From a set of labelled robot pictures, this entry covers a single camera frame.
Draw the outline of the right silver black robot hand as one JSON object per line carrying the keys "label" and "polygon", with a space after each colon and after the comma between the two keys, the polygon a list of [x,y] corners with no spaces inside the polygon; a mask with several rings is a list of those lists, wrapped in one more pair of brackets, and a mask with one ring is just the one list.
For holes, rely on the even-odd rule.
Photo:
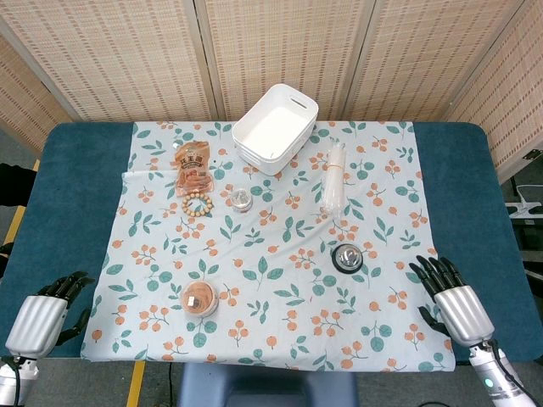
{"label": "right silver black robot hand", "polygon": [[409,266],[439,309],[437,320],[420,306],[419,313],[431,329],[450,337],[465,348],[492,339],[495,327],[476,292],[447,258],[416,257]]}

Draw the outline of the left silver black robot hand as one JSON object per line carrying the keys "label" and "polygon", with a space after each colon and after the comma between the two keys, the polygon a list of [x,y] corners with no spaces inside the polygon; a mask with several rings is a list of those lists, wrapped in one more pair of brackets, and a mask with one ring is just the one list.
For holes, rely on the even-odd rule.
{"label": "left silver black robot hand", "polygon": [[94,282],[85,271],[76,271],[26,297],[5,343],[9,353],[31,360],[43,359],[53,348],[80,335],[90,319],[89,308],[81,312],[71,328],[65,329],[64,322],[81,290]]}

